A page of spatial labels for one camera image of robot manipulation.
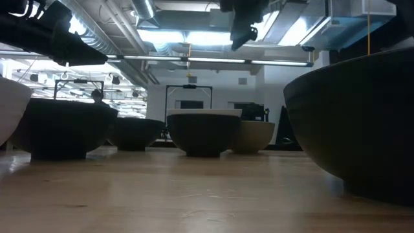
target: ceiling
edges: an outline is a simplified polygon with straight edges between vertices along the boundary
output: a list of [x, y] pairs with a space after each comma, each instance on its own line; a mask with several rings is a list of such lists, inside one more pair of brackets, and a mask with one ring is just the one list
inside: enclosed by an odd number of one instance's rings
[[[97, 22], [100, 28], [108, 35], [108, 37], [116, 44], [124, 54], [137, 54], [138, 51], [134, 49], [132, 44], [128, 41], [125, 35], [114, 21], [108, 16], [108, 13], [101, 7], [99, 1], [91, 0], [77, 0], [83, 9]], [[131, 15], [132, 6], [130, 0], [116, 1], [118, 6], [128, 18], [131, 26], [135, 27], [135, 17]], [[208, 1], [154, 1], [154, 3], [161, 10], [189, 10], [189, 11], [207, 11], [217, 9], [215, 3]], [[156, 52], [151, 42], [145, 42], [148, 51]], [[181, 44], [172, 44], [171, 48], [180, 53], [188, 53], [188, 48]], [[266, 56], [265, 51], [274, 51], [273, 56]], [[307, 61], [309, 55], [297, 47], [241, 47], [238, 51], [233, 52], [230, 46], [196, 46], [191, 48], [192, 56], [207, 57], [207, 58], [245, 58], [245, 59], [268, 59], [268, 60], [292, 60], [292, 61]], [[161, 62], [152, 65], [153, 69], [186, 69], [172, 63]], [[237, 70], [237, 71], [253, 71], [251, 65], [229, 65], [229, 64], [206, 64], [193, 63], [192, 69], [211, 69], [211, 70]]]
[[[77, 17], [79, 24], [86, 31], [82, 34], [82, 39], [88, 40], [93, 38], [97, 45], [102, 45], [106, 54], [131, 54], [131, 55], [165, 55], [160, 49], [160, 40], [172, 39], [168, 36], [156, 36], [144, 38], [137, 31], [136, 17], [133, 14], [131, 0], [58, 0], [72, 10], [74, 18]], [[327, 0], [273, 0], [271, 5], [265, 11], [268, 18], [263, 26], [266, 27], [268, 22], [268, 32], [264, 33], [262, 39], [250, 41], [237, 51], [231, 51], [228, 43], [222, 45], [201, 45], [199, 43], [177, 43], [177, 41], [167, 41], [162, 43], [167, 45], [168, 53], [174, 56], [189, 56], [200, 58], [237, 58], [251, 60], [286, 60], [286, 61], [313, 61], [318, 58], [318, 53], [311, 56], [305, 52], [300, 45], [312, 46], [316, 50], [340, 49], [350, 45], [358, 38], [367, 34], [367, 18], [365, 0], [342, 1], [331, 0], [333, 3], [331, 9], [327, 8]], [[372, 7], [380, 10], [371, 16], [373, 24], [371, 31], [380, 27], [387, 20], [395, 15], [395, 7], [377, 4], [374, 2]], [[221, 13], [218, 5], [214, 2], [201, 0], [154, 0], [157, 7], [155, 19], [163, 22], [161, 28], [168, 27], [168, 31], [179, 32], [186, 41], [191, 37], [194, 30], [185, 30], [193, 28], [213, 27], [220, 33], [228, 33], [231, 28], [232, 16]], [[121, 12], [116, 15], [115, 9]], [[146, 33], [160, 31], [159, 29], [148, 28], [151, 26], [148, 22], [140, 24], [141, 30]], [[210, 37], [202, 38], [204, 41], [211, 40]], [[0, 49], [17, 49], [0, 45]], [[184, 70], [190, 65], [191, 70], [210, 70], [210, 71], [250, 71], [251, 75], [256, 75], [260, 70], [258, 65], [240, 65], [224, 63], [182, 63], [167, 61], [151, 61], [149, 63], [128, 60], [121, 63], [105, 64], [94, 67], [62, 67], [52, 61], [37, 60], [33, 58], [15, 58], [3, 57], [8, 63], [12, 64], [10, 73], [11, 79], [20, 80], [23, 83], [32, 86], [35, 93], [39, 96], [50, 98], [53, 90], [45, 87], [54, 87], [54, 80], [60, 79], [62, 74], [68, 75], [68, 80], [83, 78], [95, 81], [104, 81], [106, 101], [115, 108], [123, 108], [122, 114], [128, 115], [139, 113], [138, 117], [145, 115], [145, 109], [140, 108], [146, 104], [146, 92], [143, 89], [136, 89], [136, 86], [146, 87], [149, 84], [163, 84], [165, 80], [160, 77], [160, 82], [153, 74], [160, 71]], [[30, 70], [32, 74], [38, 74], [41, 82], [30, 80], [30, 73], [25, 74], [22, 71]], [[113, 87], [112, 78], [120, 77], [120, 84]], [[76, 91], [74, 94], [71, 90], [62, 89], [59, 92], [59, 98], [75, 98], [80, 101], [90, 102], [89, 92], [96, 88], [93, 84], [74, 84], [74, 89], [83, 90], [81, 93]], [[132, 97], [134, 90], [139, 92], [139, 97]]]

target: large dark bowl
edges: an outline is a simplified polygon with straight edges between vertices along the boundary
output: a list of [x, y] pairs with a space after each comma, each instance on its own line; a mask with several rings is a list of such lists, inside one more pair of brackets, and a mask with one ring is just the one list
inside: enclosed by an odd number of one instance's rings
[[414, 48], [318, 69], [284, 94], [296, 137], [316, 164], [360, 195], [407, 203], [414, 202], [413, 87]]
[[159, 120], [118, 118], [109, 135], [109, 142], [118, 150], [145, 151], [161, 135], [165, 123]]
[[84, 159], [105, 142], [117, 115], [101, 105], [32, 98], [10, 141], [32, 159]]
[[238, 116], [178, 114], [167, 117], [169, 135], [192, 157], [220, 157], [227, 150], [241, 119]]

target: ceiling light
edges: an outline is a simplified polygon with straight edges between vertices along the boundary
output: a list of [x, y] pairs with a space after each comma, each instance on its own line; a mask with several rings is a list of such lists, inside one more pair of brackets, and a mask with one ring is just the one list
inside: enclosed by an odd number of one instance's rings
[[107, 60], [108, 63], [120, 63], [121, 60]]
[[60, 75], [61, 80], [67, 80], [69, 78], [69, 75], [66, 73], [66, 71]]
[[229, 32], [190, 32], [186, 43], [193, 45], [231, 45]]
[[265, 61], [265, 60], [252, 60], [254, 65], [285, 65], [285, 66], [300, 66], [308, 67], [311, 64], [307, 62], [296, 62], [296, 61]]
[[221, 58], [188, 58], [188, 61], [217, 62], [217, 63], [244, 63], [242, 59], [221, 59]]
[[322, 21], [321, 24], [319, 24], [311, 33], [309, 33], [299, 44], [304, 45], [306, 42], [308, 42], [312, 37], [316, 35], [329, 21], [331, 20], [331, 17], [327, 17], [325, 20]]
[[295, 46], [300, 43], [306, 36], [307, 24], [306, 21], [300, 17], [286, 32], [278, 45]]
[[77, 32], [80, 36], [84, 35], [86, 33], [86, 28], [83, 24], [81, 24], [74, 16], [72, 17], [71, 21], [71, 27], [69, 28], [70, 33]]
[[268, 13], [265, 16], [263, 16], [263, 22], [255, 23], [254, 25], [252, 25], [253, 27], [256, 27], [257, 30], [259, 31], [257, 33], [256, 41], [262, 41], [265, 38], [270, 28], [273, 26], [278, 15], [279, 15], [279, 10]]
[[151, 43], [183, 43], [181, 32], [161, 30], [138, 30], [143, 41]]
[[147, 60], [147, 61], [181, 61], [180, 57], [169, 56], [124, 56], [125, 59]]

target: black equipment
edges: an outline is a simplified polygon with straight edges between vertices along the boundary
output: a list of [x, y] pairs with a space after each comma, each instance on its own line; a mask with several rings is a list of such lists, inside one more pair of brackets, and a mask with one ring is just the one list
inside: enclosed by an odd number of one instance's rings
[[265, 111], [263, 104], [234, 104], [235, 109], [242, 109], [241, 113], [242, 120], [253, 120], [253, 121], [269, 121], [268, 111]]
[[262, 22], [268, 4], [269, 0], [220, 0], [222, 12], [235, 13], [230, 36], [233, 41], [232, 50], [239, 49], [249, 40], [257, 39], [257, 28], [251, 25]]
[[[30, 17], [34, 1], [39, 7], [36, 15]], [[77, 33], [69, 32], [71, 10], [59, 1], [54, 1], [47, 10], [45, 5], [46, 0], [1, 0], [0, 42], [44, 54], [59, 65], [101, 65], [108, 60], [105, 54], [85, 44]], [[17, 17], [9, 13], [25, 15]]]

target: wall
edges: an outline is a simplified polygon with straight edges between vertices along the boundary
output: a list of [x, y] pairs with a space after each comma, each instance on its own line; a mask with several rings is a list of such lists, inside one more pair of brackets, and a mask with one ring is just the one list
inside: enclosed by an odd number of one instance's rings
[[[187, 71], [154, 70], [153, 74], [161, 85], [148, 87], [147, 118], [164, 121], [166, 85], [188, 84]], [[229, 102], [254, 102], [256, 77], [248, 71], [209, 71], [197, 70], [191, 72], [197, 76], [197, 85], [213, 87], [213, 108], [226, 109]], [[239, 78], [247, 78], [247, 85], [238, 85]], [[170, 87], [167, 109], [175, 108], [177, 100], [198, 100], [204, 102], [204, 108], [210, 108], [209, 89], [189, 90]]]
[[313, 67], [265, 66], [262, 68], [264, 72], [264, 84], [256, 86], [256, 95], [259, 95], [256, 96], [256, 100], [264, 100], [263, 104], [270, 109], [269, 122], [276, 124], [271, 144], [274, 144], [276, 141], [281, 108], [285, 105], [285, 98], [283, 96], [285, 86], [299, 76], [328, 64], [329, 52], [323, 51], [320, 52], [319, 58], [315, 61]]

